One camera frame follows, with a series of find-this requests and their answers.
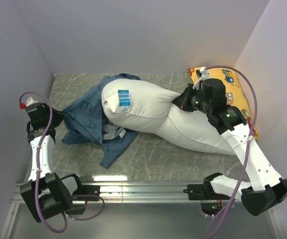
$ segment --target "gray marble surface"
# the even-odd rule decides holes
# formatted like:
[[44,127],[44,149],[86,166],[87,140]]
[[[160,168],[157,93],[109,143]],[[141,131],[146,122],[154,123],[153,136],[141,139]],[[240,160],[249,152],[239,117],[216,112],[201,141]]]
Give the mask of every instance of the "gray marble surface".
[[[116,73],[56,75],[50,95],[53,108],[62,110],[105,75],[113,76]],[[179,93],[191,82],[188,74],[134,75]],[[92,181],[98,175],[105,175],[104,180],[118,180],[120,178],[117,176],[121,175],[128,181],[166,181],[201,180],[214,172],[222,172],[231,178],[238,178],[242,167],[235,156],[190,151],[156,135],[140,133],[113,165],[104,169],[99,166],[103,157],[100,146],[92,143],[65,145],[61,139],[66,132],[62,123],[56,134],[55,172],[59,176],[76,173],[84,182]]]

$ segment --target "white pillow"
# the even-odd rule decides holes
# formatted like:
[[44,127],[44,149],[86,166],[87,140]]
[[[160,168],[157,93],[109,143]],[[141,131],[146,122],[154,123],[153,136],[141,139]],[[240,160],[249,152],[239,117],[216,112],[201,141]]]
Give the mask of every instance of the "white pillow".
[[189,150],[235,154],[226,140],[209,124],[206,115],[199,111],[185,112],[172,105],[167,119],[155,134]]
[[163,124],[172,100],[180,94],[146,81],[118,79],[101,93],[104,114],[114,124],[154,133]]

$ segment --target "gray fabric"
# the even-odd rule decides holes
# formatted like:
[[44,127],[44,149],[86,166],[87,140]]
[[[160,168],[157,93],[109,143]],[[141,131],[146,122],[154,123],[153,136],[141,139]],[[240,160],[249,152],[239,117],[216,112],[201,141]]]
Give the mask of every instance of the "gray fabric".
[[64,108],[64,123],[68,133],[62,139],[65,144],[94,142],[103,148],[104,156],[100,165],[108,168],[136,138],[138,132],[126,129],[123,138],[118,135],[123,128],[109,123],[101,105],[101,92],[106,84],[117,79],[140,80],[130,74],[105,76],[81,98]]

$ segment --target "blue label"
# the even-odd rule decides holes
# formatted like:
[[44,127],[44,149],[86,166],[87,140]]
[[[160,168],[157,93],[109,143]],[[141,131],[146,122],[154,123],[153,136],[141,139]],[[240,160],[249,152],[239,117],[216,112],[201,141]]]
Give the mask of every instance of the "blue label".
[[130,101],[127,101],[127,102],[119,102],[119,106],[130,106]]
[[118,94],[129,94],[128,90],[118,90]]
[[129,97],[129,95],[120,95],[119,94],[119,98],[126,98],[126,97]]
[[126,101],[130,101],[130,99],[129,98],[119,99],[119,102],[126,102]]

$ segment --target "label on pillow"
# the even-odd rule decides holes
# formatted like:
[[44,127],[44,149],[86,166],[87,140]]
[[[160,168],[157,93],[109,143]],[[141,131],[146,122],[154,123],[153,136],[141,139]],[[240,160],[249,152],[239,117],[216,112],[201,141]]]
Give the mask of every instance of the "label on pillow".
[[118,90],[119,106],[130,106],[129,90]]

